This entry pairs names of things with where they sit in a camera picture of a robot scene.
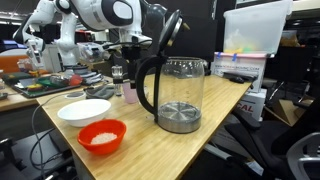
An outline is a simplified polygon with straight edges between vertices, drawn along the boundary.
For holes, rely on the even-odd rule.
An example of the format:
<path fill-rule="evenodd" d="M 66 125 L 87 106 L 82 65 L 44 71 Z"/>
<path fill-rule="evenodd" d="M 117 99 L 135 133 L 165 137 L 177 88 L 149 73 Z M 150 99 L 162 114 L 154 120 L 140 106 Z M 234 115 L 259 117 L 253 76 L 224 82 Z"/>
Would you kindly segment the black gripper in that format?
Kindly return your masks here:
<path fill-rule="evenodd" d="M 136 89 L 136 61 L 141 58 L 141 48 L 137 46 L 127 46 L 121 49 L 122 57 L 128 63 L 128 69 L 131 71 L 129 72 L 129 80 L 130 80 L 130 88 Z"/>

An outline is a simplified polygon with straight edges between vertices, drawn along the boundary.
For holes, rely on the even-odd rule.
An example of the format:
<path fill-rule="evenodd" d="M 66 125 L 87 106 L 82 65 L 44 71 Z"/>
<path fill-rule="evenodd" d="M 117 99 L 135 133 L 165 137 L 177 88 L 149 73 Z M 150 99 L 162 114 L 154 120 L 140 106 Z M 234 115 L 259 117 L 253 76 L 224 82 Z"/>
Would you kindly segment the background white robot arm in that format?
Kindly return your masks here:
<path fill-rule="evenodd" d="M 13 39 L 27 47 L 33 64 L 44 68 L 43 52 L 50 41 L 55 41 L 64 67 L 77 64 L 74 55 L 77 17 L 68 0 L 40 0 L 13 34 Z"/>

